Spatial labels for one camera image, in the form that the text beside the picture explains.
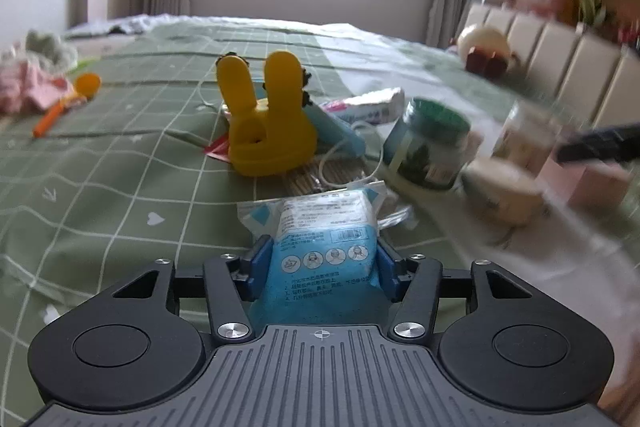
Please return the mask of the pink cardboard box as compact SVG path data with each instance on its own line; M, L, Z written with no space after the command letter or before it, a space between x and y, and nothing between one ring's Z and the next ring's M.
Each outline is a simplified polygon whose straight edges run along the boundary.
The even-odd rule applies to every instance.
M563 204L581 210L614 210L626 196L632 175L615 163L559 164L548 158L538 180Z

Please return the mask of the cream round plush toy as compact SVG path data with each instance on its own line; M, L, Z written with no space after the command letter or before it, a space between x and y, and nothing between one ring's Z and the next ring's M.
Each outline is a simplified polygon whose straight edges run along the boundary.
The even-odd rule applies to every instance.
M466 26L450 40L449 51L457 54L466 72L495 82L521 64L506 36L491 25Z

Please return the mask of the green patterned bedsheet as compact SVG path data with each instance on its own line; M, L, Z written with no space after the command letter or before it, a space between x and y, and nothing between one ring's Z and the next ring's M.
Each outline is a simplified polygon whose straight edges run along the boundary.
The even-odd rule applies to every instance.
M50 135L32 138L26 117L1 126L3 425L22 425L41 407L27 350L44 325L155 259L186 268L250 246L236 206L278 198L288 186L240 177L205 155L226 129L214 64L234 51L259 74L279 49L310 71L316 100L401 87L463 113L483 132L484 153L521 95L468 74L444 52L341 24L175 20L96 62L100 92ZM522 230L476 218L461 191L434 194L384 235L402 254L448 267L498 262L598 325L616 358L602 407L625 426L638 424L637 194L603 215L552 203Z

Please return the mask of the cotton swab bag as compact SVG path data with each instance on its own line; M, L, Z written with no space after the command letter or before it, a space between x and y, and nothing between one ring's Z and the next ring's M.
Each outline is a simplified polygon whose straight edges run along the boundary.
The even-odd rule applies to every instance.
M303 196L326 191L345 189L352 184L368 182L373 173L374 161L370 158L330 158L320 165L317 156L309 164L297 167L283 176L289 195Z

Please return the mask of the beige oval zipper case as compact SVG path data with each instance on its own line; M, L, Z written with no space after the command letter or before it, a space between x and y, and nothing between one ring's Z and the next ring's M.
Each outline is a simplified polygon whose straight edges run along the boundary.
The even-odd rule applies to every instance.
M536 179L501 158L475 158L461 169L460 181L471 207L503 225L524 227L546 206Z

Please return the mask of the blue face mask bundle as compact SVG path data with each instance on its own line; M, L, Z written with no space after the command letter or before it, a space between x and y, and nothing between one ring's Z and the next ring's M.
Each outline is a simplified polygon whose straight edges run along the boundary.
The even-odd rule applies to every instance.
M317 104L304 106L303 111L311 124L316 127L319 141L330 147L339 144L340 151L353 158L360 158L366 153L366 141L341 118L326 112Z

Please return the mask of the white toothpaste tube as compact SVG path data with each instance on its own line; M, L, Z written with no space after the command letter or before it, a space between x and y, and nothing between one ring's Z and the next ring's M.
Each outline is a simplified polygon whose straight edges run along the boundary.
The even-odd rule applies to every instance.
M348 124L366 122L371 125L384 125L400 117L405 101L404 89L395 87L323 102L321 107L326 113Z

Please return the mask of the green lid glass jar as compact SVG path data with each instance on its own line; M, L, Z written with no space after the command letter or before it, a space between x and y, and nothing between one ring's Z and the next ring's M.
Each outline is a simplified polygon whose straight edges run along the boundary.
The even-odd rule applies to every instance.
M466 162L471 129L449 106L411 98L384 141L385 173L421 189L451 189Z

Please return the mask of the blue face mask pack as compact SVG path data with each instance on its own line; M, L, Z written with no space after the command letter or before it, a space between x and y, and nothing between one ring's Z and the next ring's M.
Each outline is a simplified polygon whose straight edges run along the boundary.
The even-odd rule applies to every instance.
M269 324L383 323L390 299L376 263L378 214L398 195L383 181L295 198L242 202L238 218L273 239L250 320Z

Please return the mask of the orange plastic spoon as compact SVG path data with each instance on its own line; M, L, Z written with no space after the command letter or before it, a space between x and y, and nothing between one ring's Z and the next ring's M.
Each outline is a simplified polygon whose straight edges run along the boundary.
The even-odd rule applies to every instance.
M42 138L55 122L72 106L91 101L102 86L101 77L96 73L85 73L76 78L73 89L53 104L32 128L32 138Z

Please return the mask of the pink cloth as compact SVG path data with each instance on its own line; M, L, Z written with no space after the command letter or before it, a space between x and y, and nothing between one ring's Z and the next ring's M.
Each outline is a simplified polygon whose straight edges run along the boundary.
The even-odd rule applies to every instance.
M2 115L46 112L73 91L65 76L54 75L35 62L11 59L1 62Z

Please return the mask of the green potted plant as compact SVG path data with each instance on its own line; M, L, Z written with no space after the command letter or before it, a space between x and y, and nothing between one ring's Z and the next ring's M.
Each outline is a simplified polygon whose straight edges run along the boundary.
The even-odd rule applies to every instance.
M578 0L577 5L577 21L592 30L600 30L615 18L615 12L603 0Z

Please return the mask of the yellow rabbit toy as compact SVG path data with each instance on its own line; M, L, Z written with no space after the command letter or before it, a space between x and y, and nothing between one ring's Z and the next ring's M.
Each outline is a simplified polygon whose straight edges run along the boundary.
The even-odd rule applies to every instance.
M312 160L318 132L304 112L306 71L294 54L278 50L265 60L265 98L256 97L237 54L217 60L216 80L230 113L230 163L240 175L280 175Z

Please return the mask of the beige padded headboard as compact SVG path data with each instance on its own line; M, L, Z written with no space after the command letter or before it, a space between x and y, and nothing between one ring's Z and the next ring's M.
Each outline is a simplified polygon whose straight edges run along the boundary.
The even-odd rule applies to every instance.
M498 30L520 59L514 87L596 127L639 121L639 56L591 33L497 6L474 4L464 26Z

